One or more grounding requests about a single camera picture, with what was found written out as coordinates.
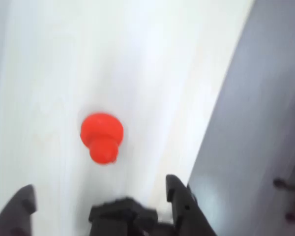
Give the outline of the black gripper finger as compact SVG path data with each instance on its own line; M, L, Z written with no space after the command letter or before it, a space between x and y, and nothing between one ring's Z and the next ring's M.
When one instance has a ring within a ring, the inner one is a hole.
M34 186L20 188L0 213L0 236L32 235L31 216L36 211Z
M166 197L171 203L174 228L179 236L216 235L189 188L175 175L166 175Z

